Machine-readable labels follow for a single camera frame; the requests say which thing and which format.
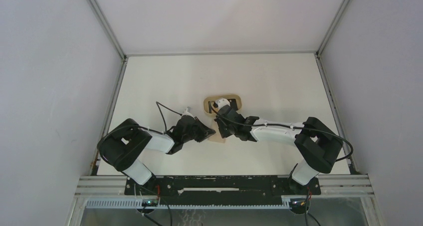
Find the beige oval tray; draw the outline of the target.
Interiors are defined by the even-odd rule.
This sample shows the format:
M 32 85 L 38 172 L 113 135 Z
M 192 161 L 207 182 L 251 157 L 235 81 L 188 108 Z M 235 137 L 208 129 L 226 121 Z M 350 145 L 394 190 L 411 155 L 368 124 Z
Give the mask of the beige oval tray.
M 209 117 L 215 116 L 215 113 L 212 110 L 214 109 L 214 110 L 217 111 L 217 109 L 213 106 L 213 102 L 217 101 L 220 98 L 226 98 L 226 99 L 234 98 L 237 101 L 239 110 L 242 108 L 241 97 L 237 94 L 221 94 L 221 95 L 208 96 L 204 99 L 204 102 L 203 102 L 204 112 L 207 116 L 209 116 Z

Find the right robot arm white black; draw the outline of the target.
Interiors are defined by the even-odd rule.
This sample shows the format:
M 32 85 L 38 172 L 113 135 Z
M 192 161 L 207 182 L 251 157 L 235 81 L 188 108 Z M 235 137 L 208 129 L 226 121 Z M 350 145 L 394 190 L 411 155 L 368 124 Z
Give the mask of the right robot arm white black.
M 330 173 L 343 147 L 342 138 L 315 117 L 299 123 L 275 123 L 256 116 L 243 117 L 225 105 L 218 107 L 215 121 L 224 138 L 234 135 L 242 141 L 295 147 L 303 159 L 289 176 L 288 187 L 294 194 L 303 193 L 319 173 Z

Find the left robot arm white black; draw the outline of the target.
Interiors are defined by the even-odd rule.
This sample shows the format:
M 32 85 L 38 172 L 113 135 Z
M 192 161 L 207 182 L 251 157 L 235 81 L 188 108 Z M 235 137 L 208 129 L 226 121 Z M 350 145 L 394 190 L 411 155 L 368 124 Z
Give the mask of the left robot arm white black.
M 200 143 L 215 133 L 214 129 L 191 115 L 182 115 L 175 126 L 163 133 L 142 127 L 128 118 L 100 139 L 97 150 L 104 162 L 134 180 L 137 189 L 148 195 L 156 188 L 156 176 L 139 159 L 145 149 L 172 155 L 185 143 Z

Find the black card in tray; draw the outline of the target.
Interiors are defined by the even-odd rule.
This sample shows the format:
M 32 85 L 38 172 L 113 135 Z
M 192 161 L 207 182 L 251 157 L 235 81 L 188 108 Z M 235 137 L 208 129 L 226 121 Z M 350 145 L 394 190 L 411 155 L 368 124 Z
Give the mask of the black card in tray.
M 236 99 L 231 98 L 231 99 L 228 99 L 228 101 L 230 103 L 231 108 L 233 108 L 235 111 L 239 110 Z

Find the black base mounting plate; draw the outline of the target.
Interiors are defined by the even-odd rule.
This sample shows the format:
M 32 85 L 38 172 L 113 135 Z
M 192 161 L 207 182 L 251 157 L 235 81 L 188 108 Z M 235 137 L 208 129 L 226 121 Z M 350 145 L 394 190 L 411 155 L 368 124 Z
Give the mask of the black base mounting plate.
M 165 204 L 265 204 L 278 198 L 304 198 L 306 193 L 320 195 L 317 178 L 305 186 L 288 176 L 156 176 L 140 186 L 127 179 L 126 196 L 162 198 Z

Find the aluminium frame rail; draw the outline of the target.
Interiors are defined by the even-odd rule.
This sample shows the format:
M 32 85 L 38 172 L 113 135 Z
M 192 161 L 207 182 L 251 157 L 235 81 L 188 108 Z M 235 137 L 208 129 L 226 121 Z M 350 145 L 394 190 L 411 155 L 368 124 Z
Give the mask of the aluminium frame rail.
M 375 193 L 367 175 L 319 175 L 320 198 L 374 198 Z M 82 176 L 76 198 L 124 198 L 126 176 Z

